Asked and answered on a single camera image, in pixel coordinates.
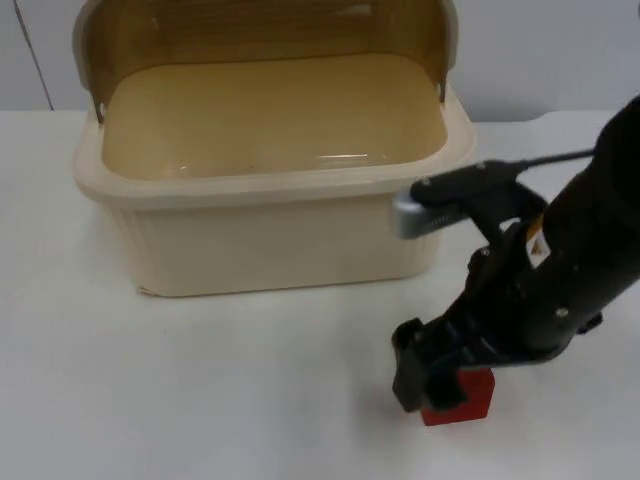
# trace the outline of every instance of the white tabletop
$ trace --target white tabletop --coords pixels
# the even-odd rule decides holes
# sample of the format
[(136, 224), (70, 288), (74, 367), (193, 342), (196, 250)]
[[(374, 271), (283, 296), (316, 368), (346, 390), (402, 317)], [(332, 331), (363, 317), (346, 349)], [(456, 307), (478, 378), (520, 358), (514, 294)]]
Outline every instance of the white tabletop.
[[(479, 157), (587, 147), (609, 114), (479, 124)], [(366, 285), (163, 300), (135, 293), (75, 188), (84, 114), (0, 113), (0, 478), (601, 479), (636, 475), (640, 290), (558, 360), (500, 370), (485, 421), (427, 429), (391, 393), (390, 336), (440, 314), (481, 245)], [(578, 168), (527, 174), (557, 193)]]

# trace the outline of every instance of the red cube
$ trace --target red cube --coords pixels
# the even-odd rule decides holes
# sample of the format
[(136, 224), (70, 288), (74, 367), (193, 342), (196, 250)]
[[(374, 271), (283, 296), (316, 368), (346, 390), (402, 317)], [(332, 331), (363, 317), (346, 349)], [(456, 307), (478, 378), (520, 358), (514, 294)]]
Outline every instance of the red cube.
[(496, 384), (491, 369), (460, 370), (458, 371), (458, 381), (469, 400), (459, 407), (445, 412), (422, 410), (422, 421), (427, 427), (480, 420), (487, 417)]

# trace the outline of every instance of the cream plastic bin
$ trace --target cream plastic bin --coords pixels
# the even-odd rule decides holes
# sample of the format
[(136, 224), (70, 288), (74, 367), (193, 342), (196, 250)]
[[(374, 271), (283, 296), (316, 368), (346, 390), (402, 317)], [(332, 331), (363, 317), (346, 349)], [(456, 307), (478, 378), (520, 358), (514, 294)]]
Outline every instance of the cream plastic bin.
[(93, 105), (74, 160), (141, 291), (400, 278), (392, 195), (467, 163), (439, 0), (103, 0), (74, 33)]

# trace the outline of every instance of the transparent amber lid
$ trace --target transparent amber lid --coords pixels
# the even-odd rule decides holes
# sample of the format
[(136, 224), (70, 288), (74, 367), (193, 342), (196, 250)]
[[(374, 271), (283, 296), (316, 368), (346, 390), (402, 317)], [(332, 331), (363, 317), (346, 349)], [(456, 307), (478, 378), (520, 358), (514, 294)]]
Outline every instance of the transparent amber lid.
[(122, 80), (175, 64), (393, 53), (444, 98), (456, 42), (451, 0), (89, 0), (74, 31), (100, 120)]

